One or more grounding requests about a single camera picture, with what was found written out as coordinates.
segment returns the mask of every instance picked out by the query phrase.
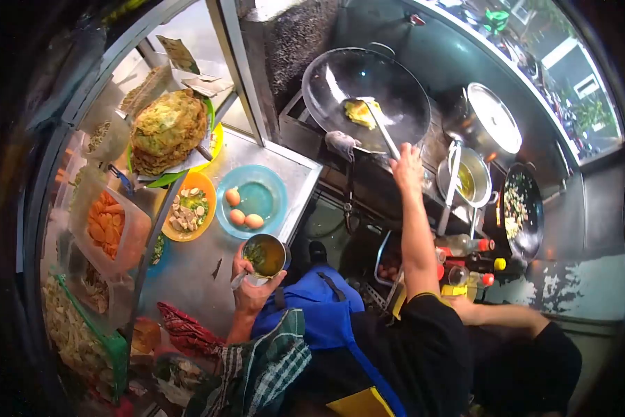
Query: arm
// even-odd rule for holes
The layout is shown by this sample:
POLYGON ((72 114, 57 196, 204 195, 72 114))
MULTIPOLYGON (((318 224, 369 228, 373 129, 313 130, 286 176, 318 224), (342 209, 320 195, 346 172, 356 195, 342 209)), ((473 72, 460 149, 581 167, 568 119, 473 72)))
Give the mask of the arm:
MULTIPOLYGON (((242 271, 254 272, 250 261, 240 256, 244 245, 245 242, 238 247, 238 251, 233 257, 232 280, 242 271)), ((236 309, 233 311, 233 323, 229 336, 227 336, 227 344, 243 343, 250 340, 252 326, 258 313, 286 275, 287 271, 280 271, 277 276, 262 286, 254 286, 247 279, 241 282, 240 287, 233 292, 236 309)))
POLYGON ((405 143, 400 147, 400 162, 391 160, 391 170, 402 196, 402 267, 405 272, 407 300, 417 294, 440 295, 437 257, 433 234, 428 224, 421 194, 423 166, 419 149, 405 143))
POLYGON ((524 305, 482 305, 473 304, 465 296, 445 297, 466 326, 494 324, 512 328, 527 329, 536 338, 549 321, 540 313, 524 305))

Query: black wok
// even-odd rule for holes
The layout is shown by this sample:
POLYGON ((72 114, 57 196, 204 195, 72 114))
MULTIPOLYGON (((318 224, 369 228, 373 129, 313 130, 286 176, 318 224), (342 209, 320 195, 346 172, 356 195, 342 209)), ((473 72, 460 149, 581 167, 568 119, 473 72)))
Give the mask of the black wok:
POLYGON ((509 247, 512 256, 525 262, 532 261, 537 255, 544 236, 544 205, 533 174, 525 165, 516 163, 507 172, 497 203, 486 206, 483 232, 495 240, 498 251, 500 248, 509 247), (523 181, 516 181, 518 174, 523 174, 523 181), (517 192, 524 197, 523 204, 528 213, 528 220, 524 222, 523 229, 512 239, 507 238, 507 231, 504 229, 504 218, 507 214, 504 209, 504 194, 510 187, 516 187, 517 192))
POLYGON ((430 125, 430 102, 416 78, 400 63, 363 48, 325 52, 303 74, 303 100, 326 131, 340 130, 374 152, 388 152, 379 129, 351 122, 344 104, 355 97, 374 97, 394 144, 416 144, 430 125))

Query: omelette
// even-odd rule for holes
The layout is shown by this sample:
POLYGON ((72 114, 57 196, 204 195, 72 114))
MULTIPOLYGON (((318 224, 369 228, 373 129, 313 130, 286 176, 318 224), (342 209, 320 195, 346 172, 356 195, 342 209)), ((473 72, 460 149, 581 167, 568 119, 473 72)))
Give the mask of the omelette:
MULTIPOLYGON (((373 106, 373 111, 375 109, 378 112, 382 111, 380 104, 377 101, 371 101, 370 104, 373 106)), ((375 129, 375 126, 377 126, 377 123, 375 122, 372 114, 370 114, 370 110, 368 109, 365 101, 347 100, 345 102, 345 115, 347 115, 351 121, 358 125, 365 126, 370 130, 375 129)))
POLYGON ((132 168, 156 176, 185 161, 206 134, 208 109, 191 89, 167 93, 134 119, 132 168))

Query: red bottle cap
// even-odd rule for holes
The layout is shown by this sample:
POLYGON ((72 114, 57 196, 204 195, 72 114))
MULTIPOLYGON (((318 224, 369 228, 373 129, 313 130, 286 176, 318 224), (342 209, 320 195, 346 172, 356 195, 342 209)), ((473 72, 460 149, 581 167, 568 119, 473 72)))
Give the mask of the red bottle cap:
POLYGON ((493 250, 495 249, 495 241, 493 239, 488 240, 488 239, 480 239, 479 240, 479 251, 480 252, 485 252, 488 250, 493 250))
POLYGON ((485 286, 491 286, 495 281, 495 275, 493 275, 492 273, 485 273, 481 280, 485 286))

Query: egg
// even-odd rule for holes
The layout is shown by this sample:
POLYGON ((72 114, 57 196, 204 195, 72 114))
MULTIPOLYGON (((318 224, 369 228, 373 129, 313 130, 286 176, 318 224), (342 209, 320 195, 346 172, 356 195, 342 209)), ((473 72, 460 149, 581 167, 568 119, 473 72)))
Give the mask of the egg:
POLYGON ((238 193, 238 190, 236 188, 229 188, 224 193, 224 198, 227 199, 227 203, 229 203, 229 205, 231 205, 232 207, 240 204, 240 194, 238 193))
POLYGON ((245 223, 245 214, 241 212, 239 209, 233 209, 231 213, 229 213, 229 220, 236 226, 242 226, 245 223))
POLYGON ((250 229, 258 229, 264 225, 264 219, 258 214, 248 214, 245 217, 245 226, 250 229))

